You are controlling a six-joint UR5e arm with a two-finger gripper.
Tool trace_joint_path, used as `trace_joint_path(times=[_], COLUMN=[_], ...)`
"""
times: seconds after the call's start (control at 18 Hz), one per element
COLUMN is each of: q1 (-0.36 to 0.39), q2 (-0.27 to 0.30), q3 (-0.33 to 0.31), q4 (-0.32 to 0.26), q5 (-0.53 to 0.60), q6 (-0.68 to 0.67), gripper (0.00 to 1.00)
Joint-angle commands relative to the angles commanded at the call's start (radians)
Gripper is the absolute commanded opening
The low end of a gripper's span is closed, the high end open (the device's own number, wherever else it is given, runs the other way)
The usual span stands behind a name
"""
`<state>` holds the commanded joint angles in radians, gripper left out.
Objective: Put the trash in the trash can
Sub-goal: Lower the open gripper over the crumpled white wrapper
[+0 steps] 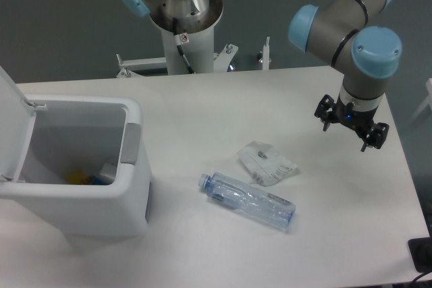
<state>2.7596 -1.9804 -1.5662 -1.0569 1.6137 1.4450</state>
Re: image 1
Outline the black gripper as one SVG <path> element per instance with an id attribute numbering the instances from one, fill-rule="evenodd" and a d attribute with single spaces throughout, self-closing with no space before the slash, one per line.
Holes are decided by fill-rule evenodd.
<path id="1" fill-rule="evenodd" d="M 349 94 L 339 94 L 335 104 L 332 97 L 324 95 L 314 112 L 314 116 L 323 123 L 326 132 L 333 123 L 340 123 L 356 132 L 363 141 L 360 149 L 381 149 L 387 139 L 389 125 L 375 123 L 373 118 L 381 102 L 382 96 L 372 100 L 363 100 Z"/>

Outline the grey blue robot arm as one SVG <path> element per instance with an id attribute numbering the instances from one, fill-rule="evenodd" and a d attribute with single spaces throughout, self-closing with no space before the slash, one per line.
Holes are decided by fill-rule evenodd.
<path id="1" fill-rule="evenodd" d="M 226 71 L 214 53 L 213 29 L 223 13 L 222 0 L 121 0 L 136 16 L 149 16 L 160 29 L 170 74 Z M 381 148 L 389 127 L 373 118 L 395 74 L 402 42 L 388 28 L 369 20 L 392 0 L 333 0 L 327 7 L 305 5 L 288 28 L 288 39 L 343 74 L 337 98 L 324 96 L 315 116 L 353 130 L 364 147 Z"/>

